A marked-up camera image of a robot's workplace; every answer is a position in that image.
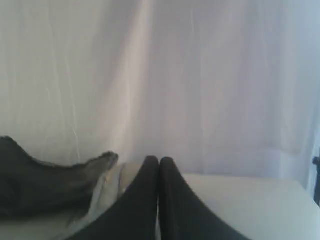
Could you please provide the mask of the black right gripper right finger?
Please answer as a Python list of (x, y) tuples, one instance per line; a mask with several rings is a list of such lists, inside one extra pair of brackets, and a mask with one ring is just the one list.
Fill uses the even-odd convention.
[(159, 165), (159, 227), (163, 240), (246, 240), (193, 192), (171, 157)]

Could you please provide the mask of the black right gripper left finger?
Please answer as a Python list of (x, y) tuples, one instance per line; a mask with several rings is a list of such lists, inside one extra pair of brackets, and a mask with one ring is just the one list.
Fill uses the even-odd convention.
[(158, 208), (159, 160), (147, 156), (125, 193), (101, 216), (69, 240), (154, 240)]

